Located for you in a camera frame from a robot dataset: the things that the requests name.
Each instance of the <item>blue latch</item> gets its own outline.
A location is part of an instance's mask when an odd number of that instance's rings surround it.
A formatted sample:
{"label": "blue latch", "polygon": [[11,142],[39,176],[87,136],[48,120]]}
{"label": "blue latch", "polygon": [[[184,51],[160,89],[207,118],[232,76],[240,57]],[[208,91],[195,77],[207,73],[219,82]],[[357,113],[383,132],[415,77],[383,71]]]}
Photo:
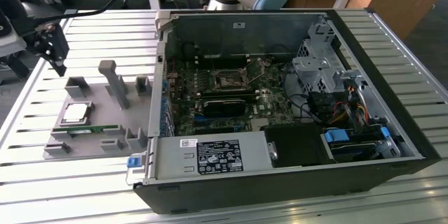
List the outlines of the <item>blue latch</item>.
{"label": "blue latch", "polygon": [[349,140],[345,130],[341,130],[341,129],[327,131],[324,136],[325,136],[327,143]]}
{"label": "blue latch", "polygon": [[387,129],[387,127],[381,127],[381,133],[383,133],[385,139],[388,139],[391,137],[391,133],[389,133],[389,130]]}
{"label": "blue latch", "polygon": [[140,157],[129,157],[128,158],[128,168],[136,168],[141,166],[141,158]]}

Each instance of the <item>metal slotted table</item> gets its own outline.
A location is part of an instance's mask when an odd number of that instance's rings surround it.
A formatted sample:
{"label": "metal slotted table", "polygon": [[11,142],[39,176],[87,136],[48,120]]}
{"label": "metal slotted table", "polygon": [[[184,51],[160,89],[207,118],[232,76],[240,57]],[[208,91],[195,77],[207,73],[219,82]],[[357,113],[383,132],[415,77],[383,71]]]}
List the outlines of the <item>metal slotted table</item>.
{"label": "metal slotted table", "polygon": [[[40,60],[0,130],[1,223],[441,223],[448,216],[447,91],[375,14],[340,10],[367,54],[433,143],[443,161],[367,193],[157,215],[125,184],[127,157],[47,161],[49,129],[67,77],[105,82],[100,60],[124,80],[152,75],[157,40],[152,10],[116,10],[63,21],[71,51],[59,78]],[[355,67],[345,51],[347,61]]]}

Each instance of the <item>floor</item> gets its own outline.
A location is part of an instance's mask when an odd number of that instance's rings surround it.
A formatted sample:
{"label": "floor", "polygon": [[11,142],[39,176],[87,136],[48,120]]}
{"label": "floor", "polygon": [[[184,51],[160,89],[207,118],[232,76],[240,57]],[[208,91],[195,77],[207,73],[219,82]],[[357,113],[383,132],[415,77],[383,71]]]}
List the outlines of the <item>floor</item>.
{"label": "floor", "polygon": [[[25,3],[27,11],[33,13],[36,17],[52,16],[63,13],[67,9],[96,9],[104,6],[109,0],[64,0],[64,5],[60,3],[52,6],[45,5],[33,0],[32,3]],[[179,5],[184,5],[184,0],[176,0]],[[163,8],[175,8],[173,3],[161,3]],[[112,9],[123,7],[123,0],[119,0],[112,6]],[[129,9],[148,9],[148,0],[129,0]],[[445,87],[448,87],[448,0],[439,0],[435,8],[429,11],[425,18],[419,23],[417,27],[409,34],[404,43],[417,55],[432,74]],[[37,58],[31,55],[21,57],[25,65],[32,69]],[[9,113],[11,107],[15,104],[16,98],[23,89],[25,80],[15,78],[13,73],[0,68],[0,79],[5,79],[0,85],[0,125]]]}

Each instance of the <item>power supply label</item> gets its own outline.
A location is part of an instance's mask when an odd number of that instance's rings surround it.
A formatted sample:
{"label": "power supply label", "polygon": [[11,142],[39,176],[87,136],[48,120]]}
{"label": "power supply label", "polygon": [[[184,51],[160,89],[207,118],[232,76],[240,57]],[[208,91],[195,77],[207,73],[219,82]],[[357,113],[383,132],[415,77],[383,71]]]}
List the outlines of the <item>power supply label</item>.
{"label": "power supply label", "polygon": [[197,172],[201,175],[243,171],[237,140],[197,143]]}

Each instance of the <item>green circuit board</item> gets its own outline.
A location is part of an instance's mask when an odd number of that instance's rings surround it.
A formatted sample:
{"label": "green circuit board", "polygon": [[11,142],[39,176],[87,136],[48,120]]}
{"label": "green circuit board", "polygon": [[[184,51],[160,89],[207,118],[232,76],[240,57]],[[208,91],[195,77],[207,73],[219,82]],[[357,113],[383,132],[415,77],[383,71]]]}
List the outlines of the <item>green circuit board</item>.
{"label": "green circuit board", "polygon": [[[264,124],[284,124],[295,120],[281,86],[284,63],[271,64],[264,57],[251,58],[241,69],[200,70],[192,63],[176,65],[169,75],[169,92],[177,136],[247,132]],[[253,90],[256,100],[245,104],[244,113],[224,118],[207,118],[204,95],[227,90]]]}

